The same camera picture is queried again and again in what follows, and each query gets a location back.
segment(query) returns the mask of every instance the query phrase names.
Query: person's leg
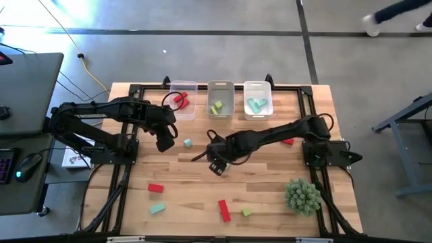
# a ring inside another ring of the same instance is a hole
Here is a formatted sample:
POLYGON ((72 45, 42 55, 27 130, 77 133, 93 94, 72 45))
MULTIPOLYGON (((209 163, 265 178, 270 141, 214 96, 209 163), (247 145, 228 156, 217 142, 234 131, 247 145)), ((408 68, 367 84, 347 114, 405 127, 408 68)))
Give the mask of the person's leg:
POLYGON ((416 26, 416 30, 420 32, 432 31, 432 13, 423 23, 416 26))
POLYGON ((394 18, 399 14, 418 9, 419 7, 422 7, 430 2, 432 2, 432 0, 403 0, 376 12, 374 14, 375 22, 380 24, 384 21, 394 18))
POLYGON ((362 23, 364 29, 369 36, 375 37, 379 34, 378 24, 390 20, 406 11, 417 9, 431 2, 432 0, 403 0, 399 3, 393 4, 374 14, 369 14, 363 17, 362 23))

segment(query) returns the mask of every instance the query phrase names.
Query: concrete floor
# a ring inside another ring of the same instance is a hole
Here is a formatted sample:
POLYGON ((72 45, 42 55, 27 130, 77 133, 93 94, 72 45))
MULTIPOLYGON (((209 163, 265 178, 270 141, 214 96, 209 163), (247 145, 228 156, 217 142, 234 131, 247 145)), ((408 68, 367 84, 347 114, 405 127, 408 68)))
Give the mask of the concrete floor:
MULTIPOLYGON (((44 0, 65 27, 124 30, 301 31, 295 0, 44 0)), ((361 16, 395 0, 303 0, 310 31, 360 32, 361 16)), ((36 52, 62 52, 61 70, 89 95, 101 92, 82 69, 76 50, 37 1, 0 0, 4 43, 36 52)), ((432 9, 407 13, 383 25, 384 32, 412 32, 432 9)), ((93 74, 112 82, 172 80, 261 80, 310 84, 301 36, 73 35, 93 74)), ((432 239, 432 194, 397 199, 408 185, 393 136, 371 126, 431 91, 431 37, 312 37, 319 84, 329 84, 342 135, 364 155, 353 166, 355 192, 364 232, 372 236, 432 239)), ((12 54, 14 51, 0 48, 12 54)), ((59 79, 73 90, 63 78, 59 79)), ((101 95, 97 101, 106 101, 101 95)), ((56 86, 51 106, 76 97, 56 86)), ((76 226, 83 184, 50 186, 46 205, 53 212, 0 217, 0 238, 71 233, 76 226)))

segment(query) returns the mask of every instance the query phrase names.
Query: plastic bin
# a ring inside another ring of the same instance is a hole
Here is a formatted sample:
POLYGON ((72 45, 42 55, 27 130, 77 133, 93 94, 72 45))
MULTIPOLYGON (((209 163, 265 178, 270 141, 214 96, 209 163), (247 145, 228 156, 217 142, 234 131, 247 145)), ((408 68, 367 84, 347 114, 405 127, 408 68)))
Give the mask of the plastic bin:
POLYGON ((235 109, 234 83, 231 81, 210 81, 207 84, 207 114, 210 119, 232 119, 235 109), (220 102, 222 108, 216 108, 220 102))
POLYGON ((267 120, 273 114, 273 101, 271 99, 271 86, 266 81, 246 81, 243 84, 244 98, 244 117, 247 120, 267 120), (263 105, 258 112, 254 112, 249 105, 248 99, 253 99, 260 103, 265 99, 266 105, 263 105))
MULTIPOLYGON (((196 104, 196 96, 198 93, 198 84, 195 81, 181 81, 174 80, 171 82, 169 92, 186 92, 188 96, 185 98, 189 101, 189 104, 185 106, 183 109, 179 109, 175 111, 175 118, 178 120, 193 120, 195 119, 195 104, 196 104)), ((174 98, 179 94, 172 94, 168 97, 169 106, 172 109, 177 109, 182 103, 178 104, 174 101, 174 98)))

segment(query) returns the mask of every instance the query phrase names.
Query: wooden table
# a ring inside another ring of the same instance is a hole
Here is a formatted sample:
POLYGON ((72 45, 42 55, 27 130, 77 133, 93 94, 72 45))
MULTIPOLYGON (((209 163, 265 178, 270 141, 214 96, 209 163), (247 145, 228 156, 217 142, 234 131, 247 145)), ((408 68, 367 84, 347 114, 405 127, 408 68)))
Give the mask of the wooden table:
MULTIPOLYGON (((128 95, 130 83, 114 83, 109 99, 128 95)), ((166 90, 146 90, 144 98, 161 104, 166 90)), ((313 86, 317 113, 329 113, 335 125, 332 140, 340 138, 330 87, 313 86)), ((294 92, 273 91, 274 114, 269 121, 246 121, 243 118, 242 91, 236 91, 236 112, 231 121, 212 121, 206 113, 207 91, 198 92, 196 118, 193 121, 177 121, 179 137, 175 146, 164 153, 156 148, 156 138, 138 133, 140 150, 137 163, 132 168, 126 199, 122 235, 168 236, 318 236, 317 217, 296 216, 286 209, 284 188, 290 179, 310 180, 302 157, 302 139, 294 145, 280 142, 261 147, 241 166, 231 166, 221 177, 209 170, 205 157, 197 162, 191 158, 205 150, 210 142, 206 131, 214 129, 221 136, 238 130, 264 130, 293 122, 300 118, 298 99, 294 92), (185 139, 193 141, 186 148, 185 139), (163 194, 147 191, 149 183, 162 184, 163 194), (232 220, 222 221, 217 201, 225 199, 232 220), (157 203, 165 203, 166 210, 151 215, 149 209, 157 203), (252 215, 244 217, 243 208, 252 215)), ((105 119, 103 129, 120 133, 121 123, 105 119)), ((99 212, 105 201, 111 181, 113 166, 106 165, 94 175, 87 191, 83 225, 87 226, 99 212)), ((337 167, 329 167, 333 199, 352 226, 362 231, 360 217, 348 175, 337 167)), ((111 224, 116 216, 117 204, 111 214, 111 224)), ((329 214, 323 208, 326 226, 331 230, 329 214)))

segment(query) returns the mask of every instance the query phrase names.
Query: black mouse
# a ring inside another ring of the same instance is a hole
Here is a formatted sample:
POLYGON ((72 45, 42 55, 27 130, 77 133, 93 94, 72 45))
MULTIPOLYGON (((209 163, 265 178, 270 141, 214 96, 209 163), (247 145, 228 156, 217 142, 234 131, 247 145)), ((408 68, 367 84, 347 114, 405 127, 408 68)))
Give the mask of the black mouse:
POLYGON ((42 156, 38 153, 27 155, 16 169, 15 179, 19 182, 27 182, 33 176, 41 161, 42 156))

